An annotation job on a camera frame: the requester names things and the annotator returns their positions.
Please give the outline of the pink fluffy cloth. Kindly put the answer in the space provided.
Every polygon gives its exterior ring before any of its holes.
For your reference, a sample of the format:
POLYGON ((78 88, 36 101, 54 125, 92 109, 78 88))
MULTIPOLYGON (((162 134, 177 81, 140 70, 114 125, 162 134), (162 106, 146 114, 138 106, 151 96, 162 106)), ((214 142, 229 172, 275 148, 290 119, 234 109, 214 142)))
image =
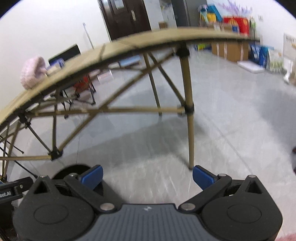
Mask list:
POLYGON ((32 89, 46 75, 45 60, 41 56, 28 59, 22 68, 20 82, 25 90, 32 89))

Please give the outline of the black folding chair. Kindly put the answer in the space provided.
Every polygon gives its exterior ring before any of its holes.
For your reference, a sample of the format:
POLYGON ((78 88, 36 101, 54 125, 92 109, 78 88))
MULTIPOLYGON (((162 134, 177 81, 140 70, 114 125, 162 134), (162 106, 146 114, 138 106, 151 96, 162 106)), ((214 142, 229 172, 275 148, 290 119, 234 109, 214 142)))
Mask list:
POLYGON ((88 73, 89 62, 88 55, 82 55, 78 45, 73 45, 67 50, 52 57, 49 60, 50 67, 59 64, 61 70, 51 76, 54 84, 57 85, 56 93, 51 94, 60 103, 73 105, 74 101, 86 103, 91 106, 96 104, 94 99, 94 86, 88 73), (92 101, 80 100, 80 94, 84 91, 90 91, 92 101))

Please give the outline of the tan slatted folding table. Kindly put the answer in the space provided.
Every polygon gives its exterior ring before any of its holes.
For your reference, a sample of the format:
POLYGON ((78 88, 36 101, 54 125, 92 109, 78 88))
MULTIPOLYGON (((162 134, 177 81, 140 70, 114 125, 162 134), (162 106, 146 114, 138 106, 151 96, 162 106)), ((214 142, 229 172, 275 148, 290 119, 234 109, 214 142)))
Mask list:
POLYGON ((1 155, 1 181, 6 182, 7 170, 11 161, 39 161, 55 160, 62 156, 64 148, 101 113, 177 113, 187 117, 188 143, 189 143, 189 168, 194 166, 194 102, 192 93, 192 81, 189 65, 189 44, 220 43, 220 42, 250 42, 252 38, 230 31, 218 31, 197 27, 180 27, 147 31, 133 34, 115 41, 103 44, 97 48, 82 53, 88 55, 88 73, 96 70, 109 69, 112 63, 141 55, 147 61, 145 68, 138 70, 138 75, 120 87, 102 104, 91 109, 59 110, 60 101, 51 94, 56 93, 57 85, 51 80, 50 75, 45 75, 41 82, 32 89, 23 91, 7 107, 1 110, 1 143, 4 145, 1 155), (155 69, 164 73, 163 64, 172 57, 180 60, 184 94, 181 94, 167 74, 164 78, 175 93, 180 102, 178 108, 156 107, 123 107, 112 108, 111 104, 133 85, 145 76, 151 75, 155 69), (47 148, 47 154, 43 156, 13 156, 13 148, 19 132, 30 128, 34 118, 51 117, 53 120, 59 115, 85 114, 83 121, 60 145, 53 143, 47 148))

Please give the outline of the large cardboard box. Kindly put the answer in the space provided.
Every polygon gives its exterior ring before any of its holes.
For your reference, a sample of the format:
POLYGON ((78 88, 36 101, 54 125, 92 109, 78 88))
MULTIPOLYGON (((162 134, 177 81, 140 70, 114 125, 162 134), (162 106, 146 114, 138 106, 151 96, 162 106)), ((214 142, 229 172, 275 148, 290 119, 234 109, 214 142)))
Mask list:
POLYGON ((247 42, 220 42, 211 44, 212 53, 231 62, 247 61, 249 44, 247 42))

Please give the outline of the white mop pole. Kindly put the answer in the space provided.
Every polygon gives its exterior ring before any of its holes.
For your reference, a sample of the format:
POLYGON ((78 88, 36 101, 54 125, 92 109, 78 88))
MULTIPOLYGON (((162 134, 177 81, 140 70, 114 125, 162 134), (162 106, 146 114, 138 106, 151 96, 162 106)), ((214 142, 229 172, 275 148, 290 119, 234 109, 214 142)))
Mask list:
POLYGON ((90 35, 89 35, 89 33, 88 33, 88 31, 87 31, 87 28, 86 28, 86 24, 85 24, 84 22, 83 22, 83 28, 84 28, 84 31, 85 31, 85 33, 86 33, 86 36, 87 36, 87 38, 88 38, 88 41, 89 41, 89 43, 90 43, 92 49, 94 49, 93 42, 92 42, 92 40, 91 40, 91 38, 90 38, 90 35))

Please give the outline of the red gift box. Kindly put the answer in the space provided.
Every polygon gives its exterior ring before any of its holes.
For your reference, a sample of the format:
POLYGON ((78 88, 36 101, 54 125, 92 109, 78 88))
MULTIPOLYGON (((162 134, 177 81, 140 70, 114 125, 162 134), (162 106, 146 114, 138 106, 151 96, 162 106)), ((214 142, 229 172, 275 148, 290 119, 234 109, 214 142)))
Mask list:
POLYGON ((240 34, 249 35, 250 27, 248 18, 240 16, 224 16, 223 22, 238 27, 240 34))

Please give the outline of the dark brown door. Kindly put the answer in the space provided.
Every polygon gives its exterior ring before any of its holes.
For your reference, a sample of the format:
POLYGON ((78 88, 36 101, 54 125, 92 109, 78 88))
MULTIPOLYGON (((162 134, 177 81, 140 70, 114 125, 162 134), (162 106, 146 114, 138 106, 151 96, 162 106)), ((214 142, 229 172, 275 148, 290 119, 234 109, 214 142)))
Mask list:
POLYGON ((151 30, 144 1, 99 0, 98 3, 112 41, 151 30))

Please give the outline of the grey refrigerator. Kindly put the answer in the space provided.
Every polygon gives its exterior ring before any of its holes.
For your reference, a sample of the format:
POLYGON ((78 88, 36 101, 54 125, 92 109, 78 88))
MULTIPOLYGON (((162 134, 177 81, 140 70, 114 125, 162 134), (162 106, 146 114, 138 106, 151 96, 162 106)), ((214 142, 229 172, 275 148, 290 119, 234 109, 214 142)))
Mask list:
POLYGON ((163 19, 170 28, 189 27, 190 20, 186 7, 186 1, 171 0, 159 1, 163 19))

